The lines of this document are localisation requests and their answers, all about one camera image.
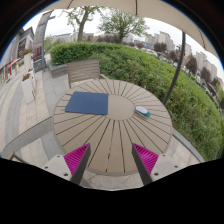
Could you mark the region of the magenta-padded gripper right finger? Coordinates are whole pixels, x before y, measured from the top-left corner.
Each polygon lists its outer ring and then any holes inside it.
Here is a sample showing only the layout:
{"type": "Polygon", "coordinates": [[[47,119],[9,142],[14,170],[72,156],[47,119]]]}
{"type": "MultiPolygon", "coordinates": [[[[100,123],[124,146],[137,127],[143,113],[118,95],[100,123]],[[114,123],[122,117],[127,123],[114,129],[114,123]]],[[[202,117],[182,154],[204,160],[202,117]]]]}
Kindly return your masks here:
{"type": "Polygon", "coordinates": [[[143,185],[180,170],[180,166],[167,154],[158,155],[135,143],[132,144],[132,155],[143,185]]]}

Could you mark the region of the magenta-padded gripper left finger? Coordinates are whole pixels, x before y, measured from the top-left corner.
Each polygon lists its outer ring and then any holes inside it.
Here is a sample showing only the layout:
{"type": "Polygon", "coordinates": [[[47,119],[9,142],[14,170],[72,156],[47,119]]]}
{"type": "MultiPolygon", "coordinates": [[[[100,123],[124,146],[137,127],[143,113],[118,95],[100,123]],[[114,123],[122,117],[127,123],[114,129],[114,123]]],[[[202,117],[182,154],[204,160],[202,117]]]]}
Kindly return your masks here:
{"type": "Polygon", "coordinates": [[[79,185],[90,157],[90,144],[83,145],[65,156],[55,155],[42,169],[79,185]]]}

